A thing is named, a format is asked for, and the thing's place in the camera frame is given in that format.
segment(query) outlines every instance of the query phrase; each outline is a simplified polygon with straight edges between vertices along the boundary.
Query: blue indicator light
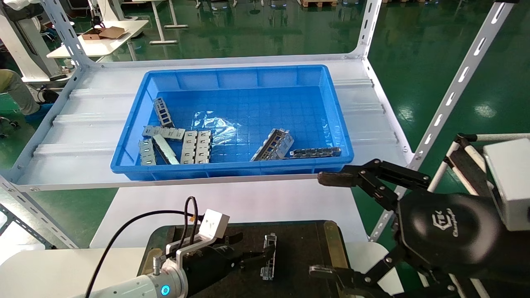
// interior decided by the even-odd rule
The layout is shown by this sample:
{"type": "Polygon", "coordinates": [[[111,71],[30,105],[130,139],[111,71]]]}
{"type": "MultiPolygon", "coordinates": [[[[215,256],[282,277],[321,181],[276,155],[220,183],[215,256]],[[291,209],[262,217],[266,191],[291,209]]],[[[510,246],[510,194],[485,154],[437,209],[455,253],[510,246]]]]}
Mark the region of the blue indicator light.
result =
{"type": "Polygon", "coordinates": [[[160,294],[162,294],[162,296],[167,296],[169,294],[169,286],[163,285],[160,289],[160,294]]]}

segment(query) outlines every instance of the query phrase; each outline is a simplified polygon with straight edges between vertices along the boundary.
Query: cardboard box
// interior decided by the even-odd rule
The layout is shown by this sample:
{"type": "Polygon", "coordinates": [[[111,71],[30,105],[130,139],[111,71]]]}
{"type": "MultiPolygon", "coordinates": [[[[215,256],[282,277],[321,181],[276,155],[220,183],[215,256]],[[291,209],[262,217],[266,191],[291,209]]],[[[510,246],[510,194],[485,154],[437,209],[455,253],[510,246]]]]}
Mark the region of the cardboard box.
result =
{"type": "Polygon", "coordinates": [[[125,33],[120,27],[109,27],[101,29],[90,29],[81,36],[84,40],[118,39],[125,33]]]}

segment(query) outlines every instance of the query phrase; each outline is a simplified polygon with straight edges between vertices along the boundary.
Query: grid pattern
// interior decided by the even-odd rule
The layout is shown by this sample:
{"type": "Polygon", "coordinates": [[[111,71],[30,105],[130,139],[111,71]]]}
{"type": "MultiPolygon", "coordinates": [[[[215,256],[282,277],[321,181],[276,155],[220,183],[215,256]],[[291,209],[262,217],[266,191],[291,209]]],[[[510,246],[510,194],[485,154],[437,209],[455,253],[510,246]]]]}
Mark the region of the grid pattern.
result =
{"type": "MultiPolygon", "coordinates": [[[[211,130],[210,163],[248,162],[273,128],[289,130],[291,149],[331,147],[318,86],[159,92],[176,128],[211,130]]],[[[149,125],[160,125],[152,114],[149,125]]],[[[177,156],[182,144],[168,141],[177,156]]]]}

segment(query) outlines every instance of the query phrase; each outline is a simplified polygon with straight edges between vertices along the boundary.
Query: blue plastic bin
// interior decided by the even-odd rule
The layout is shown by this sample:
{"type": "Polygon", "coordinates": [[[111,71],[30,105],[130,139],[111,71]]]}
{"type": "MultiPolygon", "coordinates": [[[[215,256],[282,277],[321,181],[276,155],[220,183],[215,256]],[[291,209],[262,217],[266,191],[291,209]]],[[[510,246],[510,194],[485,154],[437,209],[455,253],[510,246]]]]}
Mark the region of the blue plastic bin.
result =
{"type": "MultiPolygon", "coordinates": [[[[180,160],[182,142],[168,143],[180,160]]],[[[131,180],[169,180],[339,171],[353,158],[326,66],[185,69],[145,74],[110,168],[131,180]],[[160,125],[153,109],[158,97],[176,128],[211,130],[209,164],[140,165],[144,126],[160,125]],[[250,161],[273,128],[290,131],[291,150],[335,146],[341,156],[250,161]]]]}

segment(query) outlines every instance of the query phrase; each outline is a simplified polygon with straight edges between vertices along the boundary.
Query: desk leg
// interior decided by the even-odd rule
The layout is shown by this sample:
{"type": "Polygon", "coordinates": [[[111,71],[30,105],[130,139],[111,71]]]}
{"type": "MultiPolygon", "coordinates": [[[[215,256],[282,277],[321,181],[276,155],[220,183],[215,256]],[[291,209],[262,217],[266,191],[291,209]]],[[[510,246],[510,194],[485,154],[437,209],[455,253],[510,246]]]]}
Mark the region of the desk leg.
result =
{"type": "Polygon", "coordinates": [[[169,10],[171,12],[171,19],[173,20],[173,25],[165,25],[164,28],[187,28],[188,25],[178,25],[176,23],[175,9],[173,8],[173,0],[167,0],[169,2],[169,10]]]}
{"type": "Polygon", "coordinates": [[[176,43],[176,40],[165,40],[164,38],[164,31],[162,31],[162,25],[160,25],[160,18],[158,17],[158,11],[156,11],[156,5],[154,1],[151,1],[151,4],[153,6],[153,13],[155,14],[155,22],[156,27],[158,28],[158,33],[160,35],[160,40],[153,40],[149,43],[151,45],[160,45],[160,44],[167,44],[167,43],[176,43]]]}
{"type": "Polygon", "coordinates": [[[133,61],[138,61],[138,59],[136,58],[136,53],[134,52],[134,46],[133,46],[133,43],[131,42],[131,40],[127,40],[127,47],[129,47],[129,52],[131,53],[131,58],[133,61]]]}

